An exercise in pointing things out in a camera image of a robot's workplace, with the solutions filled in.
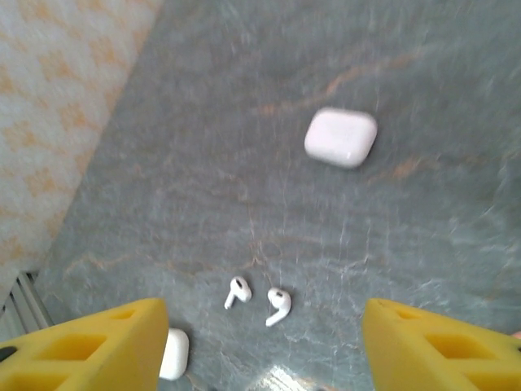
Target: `white earbud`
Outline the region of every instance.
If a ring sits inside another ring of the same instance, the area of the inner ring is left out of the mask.
[[[280,322],[290,313],[291,297],[290,294],[282,289],[271,288],[268,291],[268,300],[278,311],[266,319],[266,327],[272,327]]]
[[[243,303],[248,303],[252,298],[252,291],[248,287],[247,282],[242,277],[233,277],[230,283],[230,293],[226,298],[225,308],[228,310],[234,304],[235,298]]]

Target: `white object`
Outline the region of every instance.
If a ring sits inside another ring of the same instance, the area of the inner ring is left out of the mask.
[[[304,148],[313,159],[353,168],[369,155],[376,132],[376,121],[369,114],[323,108],[309,125]]]
[[[225,301],[225,308],[228,310],[233,304],[235,298],[243,303],[248,303],[252,298],[252,291],[248,287],[247,282],[242,277],[233,277],[230,283],[230,293]]]
[[[188,364],[188,350],[189,342],[186,333],[178,328],[170,328],[161,362],[161,379],[176,380],[185,373]]]
[[[280,322],[290,313],[291,297],[290,294],[282,289],[271,288],[268,291],[268,300],[271,305],[278,310],[275,314],[266,319],[266,327],[272,327]]]

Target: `gray marble surface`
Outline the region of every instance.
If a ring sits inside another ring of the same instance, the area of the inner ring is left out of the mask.
[[[51,315],[163,297],[180,390],[370,390],[369,297],[520,329],[520,14],[167,0],[37,282]],[[377,119],[360,169],[305,155],[324,106]],[[225,311],[234,275],[254,296]],[[267,329],[271,286],[294,305]]]

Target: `marble table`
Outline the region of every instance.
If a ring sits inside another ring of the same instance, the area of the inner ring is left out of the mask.
[[[51,316],[163,297],[180,390],[370,390],[369,297],[520,329],[520,14],[167,1],[37,281]],[[305,155],[325,106],[377,119],[361,168]],[[226,311],[234,275],[253,298]],[[293,309],[268,329],[272,286]]]

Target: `wireless earbud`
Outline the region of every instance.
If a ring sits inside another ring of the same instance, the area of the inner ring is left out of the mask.
[[[290,294],[282,289],[271,288],[268,291],[268,300],[271,305],[278,311],[266,319],[266,327],[272,327],[275,323],[280,322],[290,313],[291,297]]]
[[[230,283],[230,293],[226,298],[225,308],[228,310],[234,304],[235,298],[243,303],[248,303],[252,298],[252,291],[248,287],[247,282],[242,277],[233,277]]]

